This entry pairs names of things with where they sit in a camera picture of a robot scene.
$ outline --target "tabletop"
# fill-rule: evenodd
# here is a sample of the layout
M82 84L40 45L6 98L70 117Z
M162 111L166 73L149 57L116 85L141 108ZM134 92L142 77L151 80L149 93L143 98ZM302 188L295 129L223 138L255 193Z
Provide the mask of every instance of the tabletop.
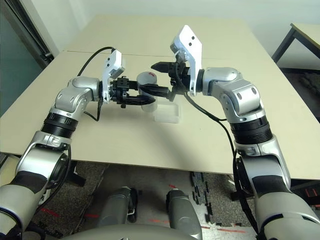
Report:
M111 25L112 20L117 22L117 19L111 18ZM219 28L224 28L224 21L218 22ZM240 32L249 32L242 22L237 24L233 20L233 25L242 29ZM159 42L159 48L169 48L178 29L170 30L175 33L169 37L170 41ZM153 30L152 34L157 34L157 30ZM218 29L211 30L212 34L219 32ZM210 51L219 53L219 57L204 57L202 67L233 67L242 72L246 80L255 84L291 177L320 179L320 162L316 160L320 146L319 123L254 36L247 34L246 41L237 41L232 36L233 33L227 31L225 41L219 36L220 42L210 45ZM204 43L209 42L208 38L211 37L204 35L202 38L204 39L200 40ZM230 39L233 39L232 44L237 44L238 51L229 52L233 50L226 44L230 44ZM156 62L174 61L173 56L152 56L153 53L147 52L145 55L134 55L135 44L130 41L127 44L130 47L124 46L125 51L121 46L117 48L124 52L126 70L123 75L131 80L135 80L141 72L150 71L150 66ZM92 52L100 47L102 46L97 45L95 49L92 48ZM24 152L34 132L41 128L59 90L66 87L68 80L79 72L91 56L91 50L79 51L80 49L73 52L68 48L60 53L1 117L1 152ZM107 57L107 53L98 54L83 75L101 79L103 63ZM170 85L167 74L156 72L156 75L159 85ZM143 112L141 107L127 106L122 109L114 102L103 105L99 122L83 115L72 137L72 158L78 161L231 174L232 153L223 129L193 108L182 96L176 98L182 113L180 123L154 122L152 115ZM209 112L223 118L222 107L216 99L198 94L194 100ZM95 115L97 103L89 103L86 110Z
M246 51L265 52L239 19L128 15L97 15L64 50L94 53L111 46L123 54L172 57L170 44L184 25L201 41L203 58L245 58L250 56Z
M320 24L291 23L295 30L301 33L313 45L320 49Z

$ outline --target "white cup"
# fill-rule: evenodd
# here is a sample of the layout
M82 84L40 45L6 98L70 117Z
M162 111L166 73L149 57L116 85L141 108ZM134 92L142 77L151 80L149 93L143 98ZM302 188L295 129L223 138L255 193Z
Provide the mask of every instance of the white cup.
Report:
M155 96L152 96L152 95L142 91L140 89L140 85L157 84L157 76L153 72L144 71L136 77L136 82L138 85L139 95L145 95L145 96L155 98L155 101L153 103L150 103L147 105L142 105L141 106L142 110L145 112L148 112L148 113L154 112L157 109L157 98Z

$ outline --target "black cable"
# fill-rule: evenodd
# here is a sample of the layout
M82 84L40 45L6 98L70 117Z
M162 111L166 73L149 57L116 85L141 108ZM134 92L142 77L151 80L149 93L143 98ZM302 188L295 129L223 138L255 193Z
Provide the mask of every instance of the black cable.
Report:
M208 112L207 110L205 110L204 108L202 108L201 106L199 106L198 104L196 104L190 96L188 96L188 94L185 92L184 93L184 97L185 99L192 105L194 106L196 109L198 109L200 112L202 112L203 114L207 115L209 118L211 118L213 121L215 122L222 122L222 121L226 121L227 119L221 119L216 117L215 115L211 114L210 112Z
M255 217L252 214L252 211L248 205L246 196L244 195L244 192L241 188L239 173L238 173L238 169L237 169L236 155L237 155L237 151L234 151L233 152L232 169L233 169L233 179L234 179L235 189L236 189L236 192L239 197L242 211L244 212L246 218L249 220L249 222L250 222L252 228L254 229L254 231L256 232L256 234L259 234L257 222L255 220Z
M114 50L116 50L114 47L112 46L105 46L103 48L100 48L99 50L97 50L94 54L92 54L92 56L85 62L85 64L83 65L83 67L81 68L80 72L78 73L77 76L81 76L81 74L83 73L83 71L85 70L85 68L87 67L87 65L90 63L90 61L99 53L101 53L104 50L108 50L110 49L111 52L113 52Z
M96 117L93 116L91 113L87 112L87 111L84 111L83 113L84 114L87 114L89 117L91 117L93 120L95 120L96 122L99 121L100 119L100 113L101 113L101 107L103 105L104 101L102 98L99 99L98 101L98 107L97 107L97 111L96 111Z
M114 50L116 50L114 47L112 46L105 46L103 48L100 48L99 50L97 50L94 54L92 54L92 56L85 62L85 64L83 65L83 67L81 68L80 72L78 73L77 76L81 76L81 74L83 73L83 71L85 70L85 68L88 66L88 64L91 62L91 60L99 53L101 53L104 50L108 50L110 49L111 52L113 52ZM101 112L101 107L103 105L103 99L100 98L100 100L98 101L98 107L97 107L97 113L96 113L96 117L94 117L91 113L84 111L84 114L88 115L89 117L91 117L93 120L95 120L96 122L99 121L100 119L100 112Z
M207 115L209 118L211 118L212 120L214 121L226 121L227 119L221 119L221 118L218 118L216 117L215 115L211 114L210 112L208 112L207 110L205 110L204 108L202 108L201 106L199 106L198 104L196 104L192 99L191 97L188 96L188 91L186 89L186 86L183 84L180 76L179 76L179 73L178 73L178 67L179 67L179 63L175 63L175 75L176 75L176 78L178 80L178 85L183 88L183 91L184 91L184 97L185 99L192 105L194 106L196 109L198 109L200 112L202 112L203 114Z
M35 210L35 213L38 213L45 205L47 205L48 202L50 202L50 200L57 194L57 192L61 189L62 185L65 183L67 177L68 177L68 173L70 171L71 168L71 146L69 146L68 149L68 167L65 171L64 177L61 180L61 182L59 183L59 185L56 187L55 191L40 205L37 207L37 209Z

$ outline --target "floor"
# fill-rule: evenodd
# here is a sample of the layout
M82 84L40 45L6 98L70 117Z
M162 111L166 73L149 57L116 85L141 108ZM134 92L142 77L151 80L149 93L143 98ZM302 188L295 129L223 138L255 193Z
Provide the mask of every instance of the floor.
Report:
M320 121L320 96L316 95L312 90L302 84L302 78L305 78L306 74L303 72L288 72L287 69L283 70L283 74L303 99L313 115ZM320 73L317 74L317 78L318 84L320 85Z
M205 204L201 203L201 200L197 204L193 199L195 188L189 171L87 162L79 163L76 171L80 176L88 178L84 188L65 183L57 196L45 207L45 211L39 212L32 219L56 238L95 228L107 197L118 188L128 186L139 192L135 224L169 228L166 195L172 188L178 188L189 195L202 226L204 240L255 239L253 229L239 202L232 202L230 199L230 193L235 188L228 181L230 178L227 175L203 174L203 182L206 181L208 186L207 200L211 202L213 212L214 224L210 224L206 220L208 211ZM253 199L249 200L249 204L253 210ZM242 226L235 226L235 223L242 223ZM24 239L36 240L30 233Z

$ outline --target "red tape line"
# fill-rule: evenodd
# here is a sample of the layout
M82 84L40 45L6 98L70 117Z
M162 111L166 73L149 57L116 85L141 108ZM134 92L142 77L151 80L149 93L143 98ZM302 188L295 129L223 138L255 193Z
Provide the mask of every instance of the red tape line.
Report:
M164 223L164 224L170 223L168 220L159 220L159 219L149 219L149 222L152 222L152 223Z
M84 216L87 218L93 218L93 219L97 219L99 217L98 214L90 214L90 213L86 213Z
M318 196L318 194L314 188L312 188L312 191L313 191L314 195Z
M47 208L41 208L41 212L48 213L48 214L50 214L50 215L52 215L54 217L57 217L57 218L60 217L58 213L56 213L54 211L51 211L51 210L49 210Z
M308 198L310 198L310 195L309 195L308 190L307 190L306 188L305 188L304 190L305 190L305 193L306 193L306 195L308 196Z
M229 232L229 233L241 233L241 234L247 233L246 231L242 231L242 230L231 230L231 229L224 229L224 228L218 228L217 230L223 231L223 232Z

